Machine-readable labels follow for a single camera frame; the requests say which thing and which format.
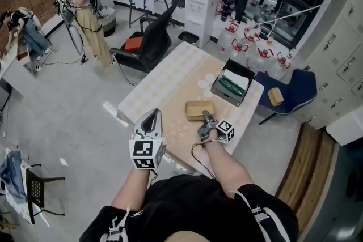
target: blue chair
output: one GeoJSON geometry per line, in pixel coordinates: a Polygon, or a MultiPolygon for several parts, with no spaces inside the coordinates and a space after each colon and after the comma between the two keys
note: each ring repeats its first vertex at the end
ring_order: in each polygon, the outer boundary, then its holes
{"type": "Polygon", "coordinates": [[[316,79],[313,72],[295,69],[291,81],[287,85],[262,72],[258,72],[255,79],[264,86],[259,105],[274,112],[271,116],[260,122],[260,125],[277,114],[288,115],[293,113],[313,102],[317,95],[316,79]],[[273,106],[267,94],[270,89],[275,87],[280,89],[284,97],[284,102],[279,106],[273,106]]]}

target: person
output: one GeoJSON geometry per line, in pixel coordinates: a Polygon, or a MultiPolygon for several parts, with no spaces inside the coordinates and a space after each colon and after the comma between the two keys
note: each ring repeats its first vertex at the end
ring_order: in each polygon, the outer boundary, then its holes
{"type": "Polygon", "coordinates": [[[14,39],[13,29],[19,27],[18,36],[23,34],[25,41],[30,48],[37,54],[39,61],[43,54],[48,54],[52,45],[41,35],[35,28],[33,21],[29,17],[22,14],[20,11],[6,11],[0,16],[0,27],[6,24],[9,29],[9,40],[6,44],[6,50],[10,50],[10,45],[14,39]]]}
{"type": "Polygon", "coordinates": [[[98,24],[96,16],[92,13],[90,0],[68,0],[75,9],[77,22],[85,34],[93,55],[103,66],[112,64],[111,53],[104,39],[102,27],[98,24]]]}
{"type": "Polygon", "coordinates": [[[269,241],[266,235],[271,242],[297,241],[291,208],[255,185],[245,167],[214,141],[217,137],[212,129],[204,145],[216,179],[179,175],[147,190],[149,171],[132,169],[79,241],[269,241]],[[280,222],[271,224],[276,217],[280,222]]]}

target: yellow sponge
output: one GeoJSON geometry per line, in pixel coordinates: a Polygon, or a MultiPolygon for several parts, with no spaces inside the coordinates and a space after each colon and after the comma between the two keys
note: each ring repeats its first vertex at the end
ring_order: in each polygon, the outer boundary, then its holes
{"type": "Polygon", "coordinates": [[[279,88],[272,88],[267,94],[273,106],[280,106],[284,102],[284,97],[279,88]]]}

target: beige wide-leg pants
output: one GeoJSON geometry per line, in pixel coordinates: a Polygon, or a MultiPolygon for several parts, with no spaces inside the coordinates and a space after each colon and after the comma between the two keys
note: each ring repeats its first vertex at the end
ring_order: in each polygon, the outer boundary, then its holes
{"type": "MultiPolygon", "coordinates": [[[[76,15],[77,20],[81,26],[90,28],[93,31],[96,31],[99,28],[97,18],[89,7],[77,10],[76,15]]],[[[104,39],[103,30],[101,29],[99,32],[93,32],[84,28],[81,28],[81,30],[86,36],[93,55],[98,56],[103,66],[106,67],[110,65],[112,62],[112,57],[111,53],[109,52],[109,47],[104,39]]]]}

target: black box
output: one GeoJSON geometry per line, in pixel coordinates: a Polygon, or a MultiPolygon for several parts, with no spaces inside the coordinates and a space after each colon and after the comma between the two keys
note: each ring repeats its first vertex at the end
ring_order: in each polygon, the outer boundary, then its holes
{"type": "Polygon", "coordinates": [[[242,103],[254,77],[255,77],[254,72],[252,72],[248,68],[240,65],[239,63],[236,63],[235,61],[229,59],[227,61],[226,65],[224,66],[223,70],[221,71],[221,73],[218,75],[217,79],[214,81],[211,92],[213,94],[217,95],[218,97],[221,97],[222,99],[228,101],[232,105],[239,107],[240,104],[242,103]],[[222,86],[222,84],[218,81],[221,78],[221,76],[223,76],[222,72],[224,72],[225,70],[231,71],[232,73],[234,73],[236,75],[240,75],[240,76],[248,78],[248,86],[242,96],[233,94],[231,91],[227,90],[224,86],[222,86]]]}

